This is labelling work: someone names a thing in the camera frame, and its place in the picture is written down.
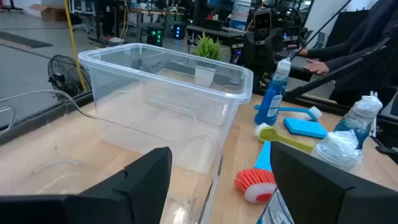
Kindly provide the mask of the computer tower green lights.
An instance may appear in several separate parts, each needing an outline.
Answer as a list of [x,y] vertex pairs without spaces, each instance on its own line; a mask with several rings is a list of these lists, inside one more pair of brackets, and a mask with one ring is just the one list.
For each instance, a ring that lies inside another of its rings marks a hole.
[[148,27],[147,44],[161,47],[163,45],[164,29],[160,27]]

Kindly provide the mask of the white blue sign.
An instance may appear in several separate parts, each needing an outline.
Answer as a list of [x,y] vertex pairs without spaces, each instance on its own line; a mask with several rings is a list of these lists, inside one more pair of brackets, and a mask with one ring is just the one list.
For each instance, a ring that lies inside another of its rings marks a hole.
[[251,0],[234,0],[231,20],[229,22],[230,28],[245,31],[247,29],[250,8]]

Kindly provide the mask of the blue sponge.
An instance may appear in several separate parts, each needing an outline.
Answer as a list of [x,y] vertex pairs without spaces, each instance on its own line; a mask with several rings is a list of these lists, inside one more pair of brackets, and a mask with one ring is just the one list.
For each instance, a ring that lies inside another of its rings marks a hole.
[[254,163],[254,168],[267,170],[271,172],[272,167],[271,167],[270,153],[271,153],[271,143],[269,141],[265,141],[257,157],[257,160]]
[[290,134],[324,139],[328,131],[318,122],[296,118],[284,118],[285,127]]

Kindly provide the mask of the black floor fan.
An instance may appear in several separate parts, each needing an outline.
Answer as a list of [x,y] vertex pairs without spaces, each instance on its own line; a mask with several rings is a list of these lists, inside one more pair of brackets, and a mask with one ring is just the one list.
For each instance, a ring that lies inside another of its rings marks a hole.
[[70,57],[54,55],[47,65],[47,71],[48,82],[52,84],[54,90],[63,91],[71,97],[91,90],[91,80],[87,69],[80,66],[84,82],[82,83],[75,60]]

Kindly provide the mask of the black keyboard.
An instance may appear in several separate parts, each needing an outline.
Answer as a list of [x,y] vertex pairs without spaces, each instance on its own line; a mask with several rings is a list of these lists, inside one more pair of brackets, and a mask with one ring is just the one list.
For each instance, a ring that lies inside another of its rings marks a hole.
[[292,59],[296,53],[293,50],[284,49],[274,54],[274,60],[280,61],[282,59]]

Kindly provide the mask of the person's hand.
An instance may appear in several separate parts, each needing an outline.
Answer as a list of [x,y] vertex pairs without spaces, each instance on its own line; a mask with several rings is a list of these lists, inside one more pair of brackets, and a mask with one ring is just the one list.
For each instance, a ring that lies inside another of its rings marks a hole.
[[307,59],[305,69],[309,72],[316,73],[317,75],[324,75],[330,72],[330,69],[324,62],[318,60]]
[[288,45],[287,48],[289,50],[293,50],[297,55],[300,56],[307,56],[308,54],[308,50],[303,48],[303,47],[299,47],[298,45]]

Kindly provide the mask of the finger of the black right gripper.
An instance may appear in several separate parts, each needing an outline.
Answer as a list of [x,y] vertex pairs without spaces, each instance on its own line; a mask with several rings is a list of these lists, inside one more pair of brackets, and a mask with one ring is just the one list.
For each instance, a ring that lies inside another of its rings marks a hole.
[[253,46],[246,46],[243,50],[243,66],[250,69],[253,73],[259,73],[256,62],[256,50]]
[[279,60],[275,57],[275,52],[266,50],[266,68],[268,70],[275,70]]

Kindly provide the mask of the blue dish brush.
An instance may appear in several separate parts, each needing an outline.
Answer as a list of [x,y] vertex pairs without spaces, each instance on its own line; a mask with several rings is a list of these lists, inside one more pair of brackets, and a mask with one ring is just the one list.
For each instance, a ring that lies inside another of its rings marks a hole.
[[254,122],[256,124],[266,123],[270,126],[273,126],[274,123],[277,121],[279,111],[305,113],[309,117],[309,120],[314,122],[317,122],[318,119],[322,116],[322,112],[314,106],[311,108],[292,108],[280,106],[270,106],[266,108],[262,105],[255,105],[254,109],[258,110],[257,115],[255,115]]

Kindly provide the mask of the green plant white pot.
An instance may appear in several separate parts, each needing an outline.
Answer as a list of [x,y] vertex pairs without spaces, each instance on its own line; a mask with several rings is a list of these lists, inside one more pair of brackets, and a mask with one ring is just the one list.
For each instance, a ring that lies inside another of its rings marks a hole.
[[[199,43],[194,54],[211,60],[220,60],[221,41],[218,39],[213,40],[212,37],[206,36],[204,31],[198,38]],[[198,61],[195,68],[195,83],[200,86],[209,87],[213,83],[216,68],[217,65],[215,64]]]

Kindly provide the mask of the tall clear plastic bin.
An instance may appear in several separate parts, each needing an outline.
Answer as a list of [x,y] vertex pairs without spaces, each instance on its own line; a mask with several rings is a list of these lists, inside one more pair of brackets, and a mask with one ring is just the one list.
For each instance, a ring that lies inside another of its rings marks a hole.
[[251,100],[251,70],[148,44],[80,52],[105,138],[145,154],[172,151],[176,166],[207,174],[236,112]]

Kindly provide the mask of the person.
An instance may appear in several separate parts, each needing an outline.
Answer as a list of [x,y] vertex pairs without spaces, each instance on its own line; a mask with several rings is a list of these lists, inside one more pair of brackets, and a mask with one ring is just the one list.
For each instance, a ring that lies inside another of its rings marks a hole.
[[[398,32],[398,0],[378,0],[348,40],[323,49],[310,49],[305,57],[326,63],[331,73],[375,49],[395,32]],[[339,105],[351,107],[363,95],[377,91],[379,99],[383,103],[388,102],[391,92],[384,93],[379,89],[375,65],[377,60],[371,59],[363,65],[355,66],[352,71],[344,72],[335,81],[330,99]]]

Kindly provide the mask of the cardboard box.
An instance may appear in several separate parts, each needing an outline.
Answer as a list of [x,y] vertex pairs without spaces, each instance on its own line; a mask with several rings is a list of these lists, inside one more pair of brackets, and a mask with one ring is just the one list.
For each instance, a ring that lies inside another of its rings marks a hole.
[[29,8],[34,11],[39,11],[43,20],[58,22],[67,21],[67,13],[65,12],[64,6],[33,4]]

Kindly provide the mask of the red dish brush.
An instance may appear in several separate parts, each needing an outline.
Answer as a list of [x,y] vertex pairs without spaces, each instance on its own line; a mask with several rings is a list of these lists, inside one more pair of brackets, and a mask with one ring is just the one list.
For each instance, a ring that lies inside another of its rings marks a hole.
[[240,170],[234,179],[234,186],[249,203],[266,203],[276,188],[274,175],[263,169]]

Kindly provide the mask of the computer tower blue lights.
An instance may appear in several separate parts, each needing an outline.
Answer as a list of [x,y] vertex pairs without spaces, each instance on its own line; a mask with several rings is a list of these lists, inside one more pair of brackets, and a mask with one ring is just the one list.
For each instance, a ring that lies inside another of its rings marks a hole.
[[186,25],[185,24],[175,24],[173,26],[173,38],[176,40],[182,40],[185,37]]

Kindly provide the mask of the shallow clear plastic bin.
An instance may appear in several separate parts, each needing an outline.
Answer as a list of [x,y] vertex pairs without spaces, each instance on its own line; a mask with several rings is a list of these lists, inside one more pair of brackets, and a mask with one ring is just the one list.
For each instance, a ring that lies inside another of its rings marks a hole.
[[[79,194],[111,177],[140,154],[109,142],[95,104],[42,90],[0,100],[0,126],[60,103],[60,117],[0,142],[0,196]],[[223,153],[207,174],[173,163],[159,224],[209,224]]]

